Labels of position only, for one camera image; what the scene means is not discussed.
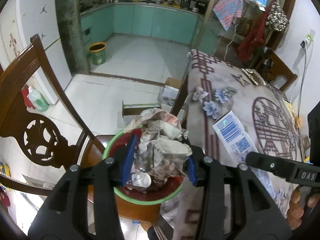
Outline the person right hand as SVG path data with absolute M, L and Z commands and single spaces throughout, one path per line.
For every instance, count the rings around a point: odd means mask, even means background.
M 302 216 L 304 214 L 304 209 L 299 204 L 300 201 L 300 190 L 299 187 L 296 187 L 293 193 L 291 194 L 291 199 L 289 203 L 289 209 L 287 211 L 286 221 L 289 224 L 291 230 L 295 230 L 302 223 Z M 311 196 L 307 202 L 307 206 L 312 208 L 315 207 L 319 201 L 319 193 Z

